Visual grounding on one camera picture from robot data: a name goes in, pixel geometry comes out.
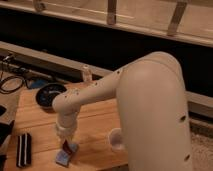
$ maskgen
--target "small bottle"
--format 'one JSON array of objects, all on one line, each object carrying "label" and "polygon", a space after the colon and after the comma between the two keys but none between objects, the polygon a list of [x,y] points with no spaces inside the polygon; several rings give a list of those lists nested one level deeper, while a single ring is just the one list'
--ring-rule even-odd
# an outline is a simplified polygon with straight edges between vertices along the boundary
[{"label": "small bottle", "polygon": [[92,71],[90,70],[88,65],[83,65],[82,69],[82,78],[86,85],[89,85],[92,83]]}]

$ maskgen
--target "wooden cutting board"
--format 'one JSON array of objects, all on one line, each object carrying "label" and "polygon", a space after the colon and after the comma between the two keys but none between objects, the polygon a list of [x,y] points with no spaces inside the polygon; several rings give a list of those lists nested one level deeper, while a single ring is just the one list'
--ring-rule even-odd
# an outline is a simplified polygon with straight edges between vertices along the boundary
[{"label": "wooden cutting board", "polygon": [[[82,83],[67,85],[67,88],[83,87]],[[26,132],[32,136],[32,165],[23,170],[89,171],[127,164],[126,152],[112,151],[107,139],[111,129],[120,127],[116,100],[112,99],[82,106],[74,137],[74,141],[79,144],[79,151],[71,160],[69,168],[57,165],[54,162],[59,151],[59,139],[54,129],[57,114],[50,110],[45,111],[37,105],[37,91],[21,92],[7,152],[6,171],[20,170],[16,167],[17,135]]]}]

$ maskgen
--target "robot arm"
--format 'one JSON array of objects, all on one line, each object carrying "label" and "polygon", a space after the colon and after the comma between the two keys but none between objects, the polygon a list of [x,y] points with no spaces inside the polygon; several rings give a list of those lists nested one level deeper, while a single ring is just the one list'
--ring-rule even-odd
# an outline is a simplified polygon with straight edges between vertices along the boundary
[{"label": "robot arm", "polygon": [[133,171],[192,171],[187,100],[181,68],[171,55],[151,53],[80,91],[55,98],[58,135],[77,128],[84,104],[116,97]]}]

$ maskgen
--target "black bowl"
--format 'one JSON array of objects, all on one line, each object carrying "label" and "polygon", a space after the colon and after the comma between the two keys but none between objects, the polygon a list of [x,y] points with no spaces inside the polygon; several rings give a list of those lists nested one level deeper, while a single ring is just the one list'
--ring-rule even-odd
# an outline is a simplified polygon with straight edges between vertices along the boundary
[{"label": "black bowl", "polygon": [[51,108],[53,99],[67,89],[62,84],[50,83],[42,87],[36,94],[36,102],[44,108]]}]

